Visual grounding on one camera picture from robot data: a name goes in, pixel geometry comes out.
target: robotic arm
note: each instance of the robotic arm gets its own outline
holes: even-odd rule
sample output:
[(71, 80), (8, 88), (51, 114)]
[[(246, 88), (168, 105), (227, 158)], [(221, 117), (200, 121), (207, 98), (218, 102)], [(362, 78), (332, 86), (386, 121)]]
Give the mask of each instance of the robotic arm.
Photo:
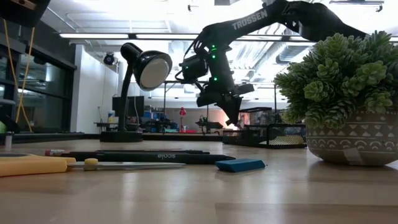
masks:
[[(196, 55), (189, 58), (184, 56), (180, 64), (183, 79), (177, 78), (181, 72), (175, 76), (182, 83), (199, 87), (198, 107), (215, 103), (228, 116), (227, 125), (238, 123), (242, 102), (240, 95), (254, 91), (254, 87), (252, 84), (234, 84), (233, 72), (226, 57), (226, 52), (231, 50), (229, 44), (276, 22), (315, 42), (337, 32), (361, 38), (366, 36), (366, 33), (344, 24), (323, 4), (304, 1), (276, 0), (269, 5), (264, 3), (262, 9), (240, 19), (208, 25), (185, 53), (193, 47)], [(198, 78), (205, 76), (209, 70), (211, 78), (200, 86)]]

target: black pen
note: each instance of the black pen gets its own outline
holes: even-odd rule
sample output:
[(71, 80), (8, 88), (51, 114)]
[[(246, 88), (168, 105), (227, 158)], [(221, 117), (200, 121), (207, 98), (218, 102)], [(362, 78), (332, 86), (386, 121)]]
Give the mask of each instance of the black pen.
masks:
[(61, 157), (74, 157), (76, 161), (95, 158), (100, 162), (176, 162), (184, 164), (215, 164), (235, 159), (226, 155), (163, 153), (163, 152), (69, 152)]
[(117, 149), (117, 150), (111, 150), (111, 149), (102, 149), (102, 150), (96, 150), (96, 152), (159, 152), (159, 153), (187, 153), (187, 154), (210, 154), (210, 152), (203, 152), (202, 150), (173, 150), (173, 149), (168, 149), (168, 150), (122, 150), (122, 149)]

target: yellow rope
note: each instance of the yellow rope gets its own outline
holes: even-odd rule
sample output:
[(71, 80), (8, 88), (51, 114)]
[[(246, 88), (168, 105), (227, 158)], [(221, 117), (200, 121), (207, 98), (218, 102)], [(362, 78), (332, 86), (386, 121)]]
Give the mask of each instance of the yellow rope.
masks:
[[(18, 92), (18, 82), (17, 82), (17, 77), (16, 77), (16, 73), (15, 73), (15, 68), (14, 68), (14, 64), (12, 62), (12, 55), (11, 55), (11, 48), (10, 48), (10, 43), (9, 43), (9, 38), (8, 38), (8, 28), (7, 28), (7, 21), (5, 19), (3, 19), (4, 21), (4, 30), (6, 31), (6, 42), (7, 42), (7, 48), (8, 48), (8, 57), (10, 58), (10, 64), (11, 64), (11, 71), (12, 71), (12, 76), (14, 77), (14, 86), (16, 91)], [(32, 133), (32, 127), (30, 126), (30, 122), (29, 119), (27, 119), (26, 116), (26, 112), (25, 112), (25, 108), (24, 105), (22, 103), (22, 100), (24, 98), (24, 89), (25, 89), (25, 81), (26, 81), (26, 77), (27, 77), (27, 73), (29, 71), (29, 59), (30, 59), (30, 54), (32, 53), (32, 46), (33, 46), (33, 36), (35, 33), (35, 28), (32, 29), (32, 37), (30, 38), (30, 47), (29, 47), (29, 54), (28, 54), (28, 61), (27, 61), (27, 66), (26, 66), (26, 70), (25, 70), (25, 77), (24, 77), (24, 84), (22, 86), (22, 93), (21, 93), (21, 98), (19, 100), (19, 105), (18, 105), (18, 112), (17, 112), (17, 118), (16, 118), (16, 123), (18, 123), (19, 121), (19, 113), (20, 110), (22, 108), (22, 113), (25, 117), (25, 121), (29, 127), (29, 131)]]

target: blue eraser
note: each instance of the blue eraser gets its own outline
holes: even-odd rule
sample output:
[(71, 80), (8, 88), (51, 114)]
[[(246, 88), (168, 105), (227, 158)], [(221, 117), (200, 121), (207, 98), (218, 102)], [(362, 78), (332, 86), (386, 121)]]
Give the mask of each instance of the blue eraser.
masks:
[(233, 159), (228, 161), (218, 161), (216, 166), (226, 172), (243, 172), (265, 168), (263, 161), (259, 159)]

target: lamp shade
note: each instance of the lamp shade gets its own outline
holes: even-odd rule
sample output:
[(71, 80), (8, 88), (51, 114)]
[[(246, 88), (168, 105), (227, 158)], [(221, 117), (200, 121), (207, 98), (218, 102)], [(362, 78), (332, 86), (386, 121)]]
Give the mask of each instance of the lamp shade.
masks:
[(125, 43), (120, 53), (133, 66), (133, 74), (139, 87), (151, 91), (159, 87), (169, 75), (173, 62), (166, 53), (156, 50), (143, 52), (132, 43)]

